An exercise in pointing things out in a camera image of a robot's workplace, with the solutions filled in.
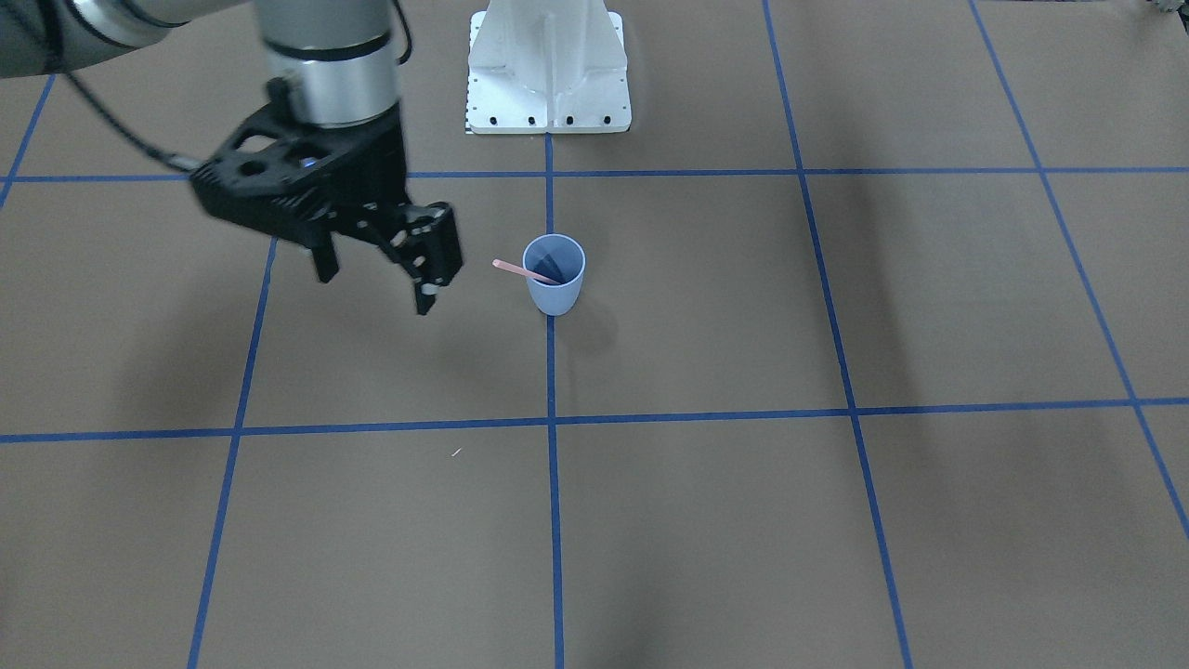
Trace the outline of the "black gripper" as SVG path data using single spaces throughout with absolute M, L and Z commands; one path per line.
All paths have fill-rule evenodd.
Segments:
M 328 152 L 312 165 L 321 203 L 307 250 L 319 283 L 339 274 L 333 240 L 350 236 L 391 253 L 413 280 L 413 308 L 427 316 L 463 270 L 463 242 L 449 203 L 417 206 L 408 193 L 402 105 L 361 124 L 310 125 L 307 141 Z

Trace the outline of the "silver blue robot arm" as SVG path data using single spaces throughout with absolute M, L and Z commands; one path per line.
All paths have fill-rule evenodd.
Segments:
M 178 34 L 174 52 L 166 38 Z M 400 65 L 413 34 L 398 1 L 5 1 L 4 77 L 59 75 L 117 135 L 188 179 L 210 217 L 290 242 L 317 279 L 340 269 L 338 238 L 369 244 L 413 285 L 424 316 L 463 269 L 448 203 L 407 188 Z M 128 55 L 191 64 L 166 94 L 229 82 L 263 105 L 205 158 L 147 141 L 120 122 L 81 71 Z

